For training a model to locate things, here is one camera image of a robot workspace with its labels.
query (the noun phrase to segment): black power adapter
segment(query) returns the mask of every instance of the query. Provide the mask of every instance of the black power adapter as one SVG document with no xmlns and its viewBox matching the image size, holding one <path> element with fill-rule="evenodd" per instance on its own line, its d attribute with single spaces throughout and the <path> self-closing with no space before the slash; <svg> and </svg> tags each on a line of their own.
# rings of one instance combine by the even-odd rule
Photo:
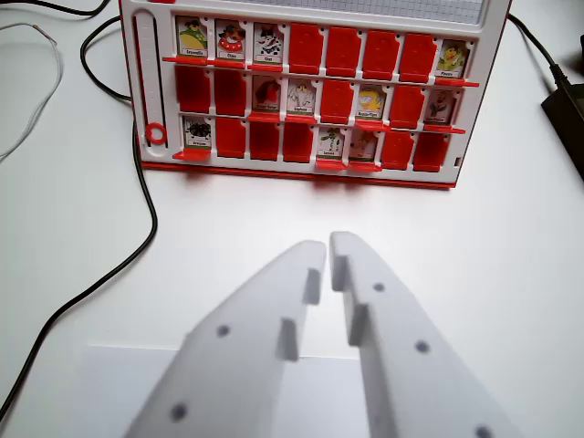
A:
<svg viewBox="0 0 584 438">
<path fill-rule="evenodd" d="M 549 63 L 549 69 L 554 76 L 558 89 L 551 93 L 541 104 L 549 121 L 554 126 L 559 139 L 562 140 L 569 158 L 574 162 L 580 177 L 584 180 L 584 84 L 572 85 L 562 72 L 562 69 L 549 55 L 548 51 L 534 37 L 516 16 L 509 14 L 508 20 L 519 27 L 519 30 L 531 40 Z M 582 56 L 584 57 L 584 36 Z"/>
</svg>

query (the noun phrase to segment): character card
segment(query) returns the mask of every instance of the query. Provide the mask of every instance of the character card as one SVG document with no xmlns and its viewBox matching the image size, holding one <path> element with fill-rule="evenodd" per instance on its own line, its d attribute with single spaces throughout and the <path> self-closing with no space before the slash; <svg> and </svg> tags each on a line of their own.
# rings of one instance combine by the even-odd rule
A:
<svg viewBox="0 0 584 438">
<path fill-rule="evenodd" d="M 204 117 L 182 119 L 185 149 L 211 149 L 211 125 Z"/>
<path fill-rule="evenodd" d="M 341 160 L 345 136 L 340 128 L 320 128 L 318 131 L 317 158 Z"/>
<path fill-rule="evenodd" d="M 207 27 L 198 16 L 176 17 L 176 40 L 179 55 L 207 57 Z"/>
<path fill-rule="evenodd" d="M 354 162 L 372 162 L 375 159 L 377 137 L 368 130 L 354 130 L 350 142 L 349 160 Z"/>
<path fill-rule="evenodd" d="M 440 59 L 436 66 L 436 76 L 461 78 L 466 67 L 469 50 L 465 41 L 445 39 L 440 50 Z"/>
<path fill-rule="evenodd" d="M 384 104 L 385 93 L 381 85 L 363 85 L 359 90 L 355 117 L 358 119 L 381 119 Z"/>
<path fill-rule="evenodd" d="M 282 64 L 284 34 L 277 25 L 255 23 L 254 25 L 254 62 L 260 64 Z"/>
<path fill-rule="evenodd" d="M 450 89 L 435 89 L 430 95 L 424 123 L 450 123 L 453 115 L 454 93 Z"/>
<path fill-rule="evenodd" d="M 312 116 L 317 98 L 317 91 L 309 79 L 294 79 L 288 81 L 287 112 Z"/>
<path fill-rule="evenodd" d="M 215 20 L 217 57 L 221 59 L 245 59 L 245 30 L 235 20 Z"/>
<path fill-rule="evenodd" d="M 271 76 L 254 76 L 253 111 L 280 111 L 280 84 Z"/>
</svg>

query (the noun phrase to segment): cartoon duck card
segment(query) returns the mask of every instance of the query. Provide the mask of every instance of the cartoon duck card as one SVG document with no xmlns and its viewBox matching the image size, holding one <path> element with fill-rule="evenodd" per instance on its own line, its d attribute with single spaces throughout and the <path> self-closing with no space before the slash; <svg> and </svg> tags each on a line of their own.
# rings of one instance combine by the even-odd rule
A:
<svg viewBox="0 0 584 438">
<path fill-rule="evenodd" d="M 423 121 L 425 123 L 450 123 L 455 102 L 451 89 L 435 89 L 430 95 Z"/>
<path fill-rule="evenodd" d="M 345 136 L 340 128 L 320 128 L 318 131 L 317 158 L 340 160 L 343 156 Z"/>
<path fill-rule="evenodd" d="M 350 142 L 349 160 L 353 162 L 372 162 L 375 159 L 377 137 L 368 130 L 354 130 Z"/>
<path fill-rule="evenodd" d="M 287 112 L 311 116 L 314 114 L 314 104 L 317 91 L 309 79 L 290 78 L 288 81 Z"/>
<path fill-rule="evenodd" d="M 184 147 L 187 149 L 211 149 L 211 125 L 204 117 L 184 118 Z"/>
<path fill-rule="evenodd" d="M 359 90 L 355 117 L 358 119 L 381 119 L 384 104 L 385 93 L 380 85 L 363 86 Z"/>
<path fill-rule="evenodd" d="M 280 111 L 280 84 L 271 76 L 254 76 L 254 111 Z"/>
<path fill-rule="evenodd" d="M 277 25 L 255 23 L 254 62 L 260 64 L 282 64 L 284 35 Z"/>
<path fill-rule="evenodd" d="M 215 20 L 217 57 L 221 59 L 245 59 L 245 30 L 235 20 Z"/>
<path fill-rule="evenodd" d="M 207 28 L 198 16 L 177 16 L 176 34 L 181 56 L 207 57 Z"/>
<path fill-rule="evenodd" d="M 445 39 L 440 50 L 440 59 L 436 66 L 436 76 L 461 78 L 466 67 L 469 50 L 465 41 Z"/>
</svg>

